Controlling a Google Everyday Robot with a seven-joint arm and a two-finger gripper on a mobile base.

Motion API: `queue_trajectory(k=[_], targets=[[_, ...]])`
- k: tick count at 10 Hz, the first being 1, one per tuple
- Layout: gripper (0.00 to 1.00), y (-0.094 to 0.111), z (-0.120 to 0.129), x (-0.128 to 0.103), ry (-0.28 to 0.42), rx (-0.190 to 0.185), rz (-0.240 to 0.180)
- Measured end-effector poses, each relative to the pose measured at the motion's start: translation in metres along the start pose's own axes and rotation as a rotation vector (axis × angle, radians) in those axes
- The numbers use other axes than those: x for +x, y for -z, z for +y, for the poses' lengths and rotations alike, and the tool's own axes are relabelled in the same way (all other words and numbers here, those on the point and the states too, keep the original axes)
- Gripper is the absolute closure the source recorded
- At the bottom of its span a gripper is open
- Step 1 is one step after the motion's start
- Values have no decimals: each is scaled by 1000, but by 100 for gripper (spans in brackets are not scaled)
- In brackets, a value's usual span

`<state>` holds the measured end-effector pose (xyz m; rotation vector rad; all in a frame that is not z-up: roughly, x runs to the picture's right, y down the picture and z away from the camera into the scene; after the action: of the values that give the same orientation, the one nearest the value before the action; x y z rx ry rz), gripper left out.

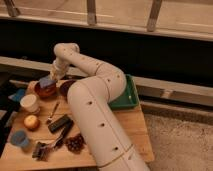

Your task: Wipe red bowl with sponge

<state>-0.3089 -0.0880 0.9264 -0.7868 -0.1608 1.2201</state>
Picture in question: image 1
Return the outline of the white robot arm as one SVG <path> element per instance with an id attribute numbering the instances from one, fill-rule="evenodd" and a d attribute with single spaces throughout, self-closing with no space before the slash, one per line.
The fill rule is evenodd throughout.
<path id="1" fill-rule="evenodd" d="M 75 43 L 56 44 L 54 54 L 53 80 L 63 78 L 70 65 L 87 74 L 68 89 L 67 101 L 99 171 L 150 171 L 109 107 L 126 88 L 123 71 L 81 54 Z"/>

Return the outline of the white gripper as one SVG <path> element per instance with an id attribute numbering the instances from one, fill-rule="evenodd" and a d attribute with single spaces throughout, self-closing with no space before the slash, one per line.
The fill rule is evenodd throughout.
<path id="1" fill-rule="evenodd" d="M 50 70 L 50 78 L 52 80 L 58 81 L 66 75 L 67 71 L 67 65 L 58 65 L 57 63 L 54 63 Z"/>

